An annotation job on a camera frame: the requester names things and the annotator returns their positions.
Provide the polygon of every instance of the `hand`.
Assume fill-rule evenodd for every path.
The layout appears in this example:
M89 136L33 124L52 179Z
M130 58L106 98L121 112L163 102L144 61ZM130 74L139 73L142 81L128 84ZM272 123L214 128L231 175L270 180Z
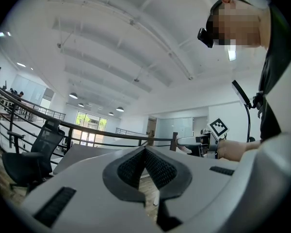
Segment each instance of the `hand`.
M218 159L225 158L230 161L240 161L247 150L247 143L221 140L218 144Z

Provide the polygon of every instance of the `light fixture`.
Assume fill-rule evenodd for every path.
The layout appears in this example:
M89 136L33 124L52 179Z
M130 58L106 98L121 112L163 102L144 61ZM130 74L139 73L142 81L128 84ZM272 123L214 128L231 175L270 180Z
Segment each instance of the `light fixture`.
M78 99L78 95L75 92L71 92L69 96L72 97L73 99Z
M0 32L0 37L4 36L4 33Z
M120 112L123 112L124 111L124 109L123 109L123 107L118 107L117 109L116 109L117 111L120 111Z
M232 51L228 51L228 58L229 61L233 61L236 60L236 51L232 50Z
M21 67L26 67L24 64L21 64L21 63L18 63L18 62L16 62L16 64L18 64Z

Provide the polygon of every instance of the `white ceiling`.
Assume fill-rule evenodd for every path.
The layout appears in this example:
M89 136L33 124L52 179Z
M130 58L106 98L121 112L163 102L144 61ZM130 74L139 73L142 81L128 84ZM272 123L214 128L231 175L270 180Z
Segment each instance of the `white ceiling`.
M12 37L1 37L0 47L68 103L76 103L68 96L76 92L78 102L115 111L200 75L261 69L261 49L237 51L230 62L222 46L197 40L214 2L20 0L0 29Z

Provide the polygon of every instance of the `railing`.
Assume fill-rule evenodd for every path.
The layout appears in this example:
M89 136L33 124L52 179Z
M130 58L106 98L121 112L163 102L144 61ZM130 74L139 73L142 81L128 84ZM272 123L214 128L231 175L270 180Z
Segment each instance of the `railing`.
M142 133L138 133L138 132L134 132L134 131L123 130L123 129L120 129L120 128L116 128L115 133L117 133L117 134L125 134L125 135L142 134Z
M50 117L53 117L53 118L56 118L56 119L59 119L59 120L64 120L65 119L65 114L64 113L60 113L60 112L57 112L57 111L53 111L53 110L50 110L48 108L45 108L45 107L42 107L40 105L37 105L37 104L34 104L30 101L27 101L25 99L22 99L12 93L8 93L6 91L4 91L6 94L10 95L11 97L17 99L18 101L22 101L25 105L27 105L28 107L31 107L33 108L34 110L37 110L38 112L41 112L47 116L50 116ZM6 107L9 107L10 109L12 108L13 106L13 103L10 102L8 99L0 96L0 101L1 103L3 103ZM28 111L22 109L22 108L17 108L16 109L16 113L20 116L22 116L23 118L25 119L28 119L32 122L35 122L35 121L44 121L45 119L43 118L40 118L38 116L35 116L34 114L32 113L29 113Z
M5 119L5 120L7 120L8 122L10 122L9 127L6 127L2 123L2 120L0 120L0 126L2 126L5 131L12 131L13 130L13 126L16 126L19 129L21 129L23 132L27 133L28 135L31 135L31 136L37 138L37 135L35 135L34 133L29 132L28 130L26 130L26 129L20 127L19 125L17 125L15 123L15 117L17 117L17 119L20 119L22 121L25 121L25 122L27 122L27 123L29 123L29 124L31 124L31 125L39 128L39 129L41 129L42 127L39 126L39 125L36 125L31 120L28 120L27 118L24 118L21 115L19 115L18 113L16 113L16 108L21 109L21 110L24 110L27 113L32 114L32 116L39 117L42 120L47 120L47 119L50 118L50 116L48 116L48 115L46 115L44 113L41 113L38 110L35 110L35 109L31 108L31 107L28 107L24 103L18 101L19 97L16 97L15 98L14 96L12 96L12 94L6 93L1 88L0 88L0 95L3 96L4 99L8 100L10 103L13 104L12 107L8 107L5 104L3 104L1 102L1 100L0 100L0 105L3 106L3 108L8 112L8 114L10 114L10 117L9 117L8 114L4 114L4 113L1 113L0 112L0 117L3 118L3 119ZM170 141L171 142L170 150L173 150L173 151L176 150L176 144L175 144L176 134L175 133L174 133L174 136L173 136L172 139L169 139L169 138L167 138L167 139L164 139L164 138L149 138L149 137L143 137L143 136L133 136L133 135L127 135L127 134L117 134L117 133L111 133L111 132L105 132L105 131L99 131L99 130L89 129L89 128L85 128L85 127L82 127L82 126L79 126L79 125L75 125L75 124L72 124L72 123L68 123L68 122L65 122L65 121L62 121L62 120L60 120L60 125L68 128L68 135L65 135L65 139L67 139L66 146L60 145L60 144L58 145L58 147L63 148L63 149L66 149L65 152L67 152L70 149L71 141L72 140L77 140L77 141L80 141L80 142L91 143L91 144L93 144L93 146L95 144L98 144L98 145L102 145L102 146L113 146L113 147L137 147L137 146L141 146L141 145L146 144L147 141ZM109 136L109 137L114 137L114 138L123 138L123 139L138 140L138 145L137 146L117 145L117 144L107 144L107 143L100 143L100 142L95 142L95 141L87 141L87 140L77 139L77 138L73 138L72 137L73 130L79 130L79 131L86 132L86 133L93 133L93 134L96 134L96 135L103 135L103 136ZM3 132L1 132L1 130L0 130L0 134L5 139L7 139L9 141L9 147L12 148L12 145L14 144L14 142L12 140L12 137L11 136L4 135ZM25 143L27 143L27 144L29 144L31 146L33 145L33 143L31 143L31 142L29 142L29 141L27 141L25 139L23 139L22 141L24 141ZM19 146L19 148L22 149L25 152L29 152L28 150L24 149L21 146ZM63 157L63 155L57 154L57 153L53 153L53 155Z

